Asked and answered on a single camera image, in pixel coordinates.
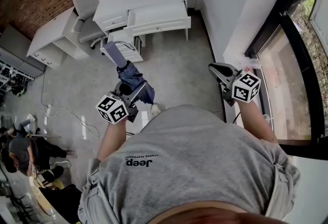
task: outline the window frame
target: window frame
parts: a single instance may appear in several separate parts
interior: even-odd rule
[[[295,10],[298,1],[300,0],[277,0],[260,31],[246,50],[245,56],[257,58],[258,52],[274,37],[281,26],[291,44],[304,81],[309,103],[311,142],[298,140],[299,142],[296,145],[292,140],[282,140],[279,142],[280,146],[288,155],[328,160],[328,152],[325,150],[325,147],[328,147],[328,137],[325,137],[324,110],[319,82],[309,52],[289,16]],[[262,111],[272,117],[263,72],[256,70],[255,73],[264,82],[261,85],[259,94]]]

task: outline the concrete floor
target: concrete floor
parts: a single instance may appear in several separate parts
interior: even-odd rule
[[[212,62],[211,51],[198,15],[192,16],[188,42],[184,30],[150,34],[146,36],[142,56],[144,61],[135,63],[135,66],[154,87],[156,102],[165,108],[193,104],[222,118],[218,87],[207,68]],[[61,136],[50,142],[76,152],[78,160],[72,161],[70,173],[72,182],[81,189],[86,179],[88,160],[96,155],[99,141],[66,110],[54,118],[47,117],[45,121],[47,108],[41,104],[43,80],[42,75],[30,82],[26,94],[21,97],[8,93],[1,112],[11,115],[16,123],[25,120],[28,113],[35,114],[41,133],[46,130],[47,134]],[[48,68],[43,102],[50,104],[55,97],[52,103],[57,108],[51,111],[51,115],[64,107],[71,109],[78,117],[84,117],[86,123],[95,126],[102,137],[107,123],[100,117],[95,105],[117,83],[116,66],[95,50],[88,59],[68,57],[59,68]],[[138,103],[138,108],[135,123],[128,122],[129,132],[141,130],[141,112],[149,113],[150,105]]]

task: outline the white cable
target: white cable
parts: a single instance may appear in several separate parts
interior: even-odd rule
[[[53,104],[53,103],[52,103],[52,100],[53,100],[53,99],[56,99],[56,104]],[[51,105],[51,106],[54,106],[54,108],[50,108],[50,110],[54,110],[54,109],[57,108],[57,97],[56,97],[56,96],[53,96],[53,97],[51,98],[51,100],[50,100],[50,105]]]
[[[71,110],[71,109],[68,109],[68,108],[61,108],[61,109],[60,109],[55,115],[53,115],[53,116],[51,116],[51,115],[47,115],[47,114],[46,114],[46,115],[47,115],[48,117],[50,117],[50,118],[53,118],[53,117],[55,117],[56,115],[58,115],[62,110],[66,110],[66,111],[70,112],[70,113],[71,113],[71,114],[72,114],[77,120],[80,121],[80,123],[81,123],[82,126],[84,126],[86,129],[88,129],[88,131],[89,131],[90,134],[92,134],[93,136],[95,136],[95,137],[100,141],[100,133],[99,133],[98,129],[97,129],[96,127],[94,127],[93,125],[90,125],[90,124],[84,122],[83,120],[81,120],[81,119],[80,119],[80,118],[74,113],[74,111]],[[94,129],[97,131],[97,135],[95,135],[94,133],[92,133],[89,127],[94,128]]]
[[[132,51],[136,51],[135,47],[131,43],[126,43],[124,41],[115,41],[114,44],[122,44],[125,45],[127,48],[131,49]]]

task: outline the black chair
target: black chair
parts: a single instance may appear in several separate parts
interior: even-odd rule
[[[68,223],[80,221],[77,216],[77,210],[82,192],[75,185],[71,184],[60,190],[39,189],[47,201]]]

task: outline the blue cloth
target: blue cloth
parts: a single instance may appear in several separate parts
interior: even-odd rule
[[[146,81],[142,73],[134,66],[133,63],[128,61],[127,65],[123,68],[117,67],[118,78],[123,84],[128,85],[134,91],[142,82]],[[145,104],[154,104],[155,90],[148,83],[143,94],[139,96],[140,100]]]

